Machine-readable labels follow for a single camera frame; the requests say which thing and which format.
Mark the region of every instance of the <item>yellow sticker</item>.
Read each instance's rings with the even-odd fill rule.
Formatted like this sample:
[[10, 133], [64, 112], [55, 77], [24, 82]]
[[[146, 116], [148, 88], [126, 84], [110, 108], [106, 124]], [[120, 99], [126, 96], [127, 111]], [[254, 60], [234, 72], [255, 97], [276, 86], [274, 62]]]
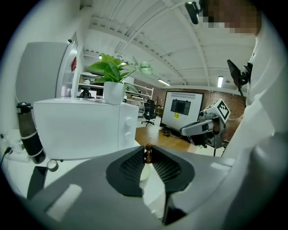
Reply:
[[179, 113], [174, 113], [174, 118], [179, 119]]

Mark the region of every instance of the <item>green leaf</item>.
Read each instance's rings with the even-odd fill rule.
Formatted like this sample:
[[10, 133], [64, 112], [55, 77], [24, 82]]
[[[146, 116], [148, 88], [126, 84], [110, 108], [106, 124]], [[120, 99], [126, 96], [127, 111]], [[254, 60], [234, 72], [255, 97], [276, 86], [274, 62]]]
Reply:
[[140, 68], [143, 69], [143, 68], [152, 68], [152, 67], [148, 62], [141, 62]]
[[111, 79], [104, 76], [104, 77], [101, 77], [101, 78], [95, 80], [93, 83], [104, 83], [106, 81], [111, 81]]
[[134, 64], [134, 66], [138, 66], [139, 64], [138, 64], [138, 62], [137, 62], [137, 60], [136, 60], [136, 58], [133, 56], [133, 64]]
[[118, 68], [118, 64], [116, 64], [116, 59], [109, 56], [109, 55], [106, 55], [104, 53], [101, 54], [101, 57], [102, 57], [102, 60], [101, 62], [104, 62], [104, 63], [111, 63], [112, 65], [114, 65], [116, 68]]
[[129, 89], [131, 89], [132, 91], [134, 92], [138, 92], [137, 89], [134, 87], [134, 85], [130, 84], [130, 83], [127, 83], [127, 82], [124, 82], [124, 85], [126, 87], [128, 87]]
[[140, 68], [140, 66], [135, 66], [135, 69], [140, 72], [140, 73], [143, 73], [142, 69]]
[[113, 82], [119, 82], [119, 80], [114, 76], [113, 71], [109, 65], [107, 65], [107, 67], [104, 70], [104, 76], [111, 78], [111, 81]]
[[145, 74], [152, 74], [152, 71], [150, 68], [141, 68], [141, 71]]
[[119, 67], [122, 68], [122, 67], [128, 66], [128, 65], [129, 65], [128, 63], [122, 62]]
[[122, 60], [115, 59], [115, 63], [116, 63], [117, 65], [120, 65], [121, 63], [123, 63], [123, 61], [122, 61]]
[[120, 78], [124, 77], [125, 75], [129, 74], [130, 72], [125, 72], [120, 74]]
[[108, 65], [110, 66], [113, 75], [116, 77], [116, 79], [119, 81], [120, 80], [120, 71], [118, 70], [117, 67], [115, 67], [113, 64], [111, 64], [110, 62], [108, 62]]
[[127, 76], [120, 78], [120, 82], [122, 82]]
[[104, 72], [105, 68], [107, 67], [107, 63], [104, 62], [96, 62], [92, 64], [91, 66], [87, 67], [89, 70], [95, 71], [95, 72]]
[[130, 72], [135, 71], [135, 69], [125, 69], [125, 70]]
[[110, 75], [108, 72], [104, 71], [104, 77], [110, 79], [109, 81], [112, 81], [112, 82], [117, 82], [117, 79], [113, 76], [113, 75]]

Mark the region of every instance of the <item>gray robot arm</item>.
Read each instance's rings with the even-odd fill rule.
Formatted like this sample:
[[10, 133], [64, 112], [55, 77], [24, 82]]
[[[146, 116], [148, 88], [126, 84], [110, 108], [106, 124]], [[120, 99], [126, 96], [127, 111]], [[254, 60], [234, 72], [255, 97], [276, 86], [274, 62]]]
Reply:
[[[207, 145], [215, 149], [226, 146], [221, 135], [225, 131], [225, 124], [230, 115], [230, 111], [224, 101], [219, 99], [200, 112], [198, 121], [188, 124], [180, 129], [183, 136], [187, 136], [194, 145]], [[219, 132], [213, 131], [213, 122], [219, 123]]]

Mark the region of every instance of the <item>fluorescent light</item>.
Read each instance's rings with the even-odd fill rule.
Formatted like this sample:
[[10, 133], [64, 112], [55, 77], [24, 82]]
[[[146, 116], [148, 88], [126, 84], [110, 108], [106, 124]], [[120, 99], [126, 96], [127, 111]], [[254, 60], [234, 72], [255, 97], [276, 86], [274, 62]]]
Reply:
[[222, 77], [222, 76], [219, 76], [219, 78], [218, 78], [218, 87], [219, 87], [219, 88], [221, 88], [222, 82], [223, 82], [223, 77]]
[[162, 81], [162, 80], [158, 80], [158, 81], [160, 81], [161, 83], [163, 83], [163, 84], [165, 84], [165, 85], [168, 85], [168, 86], [170, 86], [168, 83], [166, 83], [165, 81]]

